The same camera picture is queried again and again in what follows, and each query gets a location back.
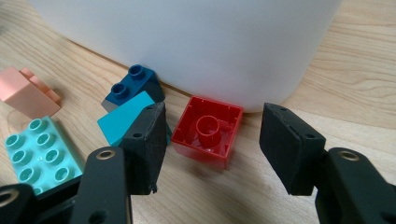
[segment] dark blue block stud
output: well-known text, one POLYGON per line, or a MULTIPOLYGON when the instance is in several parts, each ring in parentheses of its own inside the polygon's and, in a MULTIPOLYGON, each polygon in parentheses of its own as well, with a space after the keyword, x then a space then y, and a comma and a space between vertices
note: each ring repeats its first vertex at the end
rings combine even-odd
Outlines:
POLYGON ((157 191, 157 179, 166 151, 165 103, 146 106, 122 137, 127 173, 133 176, 129 193, 148 195, 157 191))
POLYGON ((102 102, 102 107, 110 112, 142 91, 146 91, 155 103, 165 99, 155 72, 136 64, 129 68, 128 74, 121 82, 111 88, 111 93, 102 102))

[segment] light wood tabletop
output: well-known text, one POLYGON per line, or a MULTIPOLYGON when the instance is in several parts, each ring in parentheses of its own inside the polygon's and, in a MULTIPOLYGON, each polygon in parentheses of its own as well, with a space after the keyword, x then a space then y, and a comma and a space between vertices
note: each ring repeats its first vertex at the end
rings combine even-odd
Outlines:
MULTIPOLYGON (((27 67, 62 97, 60 122, 86 159, 107 146, 101 102, 127 73, 56 34, 27 1, 0 0, 0 70, 27 67)), ((173 130, 190 98, 163 84, 173 130)), ((396 185, 396 1, 344 0, 295 93, 282 103, 327 138, 364 154, 396 185)), ((259 146, 262 113, 244 114, 229 168, 167 148, 158 193, 133 196, 135 223, 318 223, 315 196, 292 197, 259 146)), ((0 103, 0 141, 30 120, 0 103)), ((17 183, 0 144, 0 186, 17 183)))

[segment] teal building block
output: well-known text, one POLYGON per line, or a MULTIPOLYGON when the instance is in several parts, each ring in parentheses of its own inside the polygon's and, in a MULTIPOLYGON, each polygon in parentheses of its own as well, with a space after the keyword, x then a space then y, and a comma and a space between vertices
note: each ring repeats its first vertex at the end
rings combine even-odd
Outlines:
POLYGON ((35 195, 83 172, 83 163, 58 124, 50 117, 32 120, 27 129, 10 135, 5 147, 21 183, 35 195))
POLYGON ((98 120, 99 127, 112 147, 120 144, 134 120, 148 105, 154 105, 154 101, 146 91, 142 91, 98 120))

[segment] pink toy block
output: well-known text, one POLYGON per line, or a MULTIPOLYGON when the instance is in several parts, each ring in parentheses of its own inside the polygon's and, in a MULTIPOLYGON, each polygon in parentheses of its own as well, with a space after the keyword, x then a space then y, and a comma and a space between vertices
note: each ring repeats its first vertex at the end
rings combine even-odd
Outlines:
POLYGON ((27 68, 9 67, 0 72, 0 100, 30 119, 51 116, 61 109, 61 97, 27 68))

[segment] salmon pink block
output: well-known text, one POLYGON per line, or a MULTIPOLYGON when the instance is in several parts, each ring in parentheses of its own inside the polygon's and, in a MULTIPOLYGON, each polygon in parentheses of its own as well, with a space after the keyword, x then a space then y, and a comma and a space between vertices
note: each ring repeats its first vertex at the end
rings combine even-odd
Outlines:
POLYGON ((30 119, 51 116, 61 109, 61 97, 27 68, 9 67, 0 72, 0 100, 30 119))
POLYGON ((177 153, 227 168, 243 108, 192 96, 171 141, 177 153))

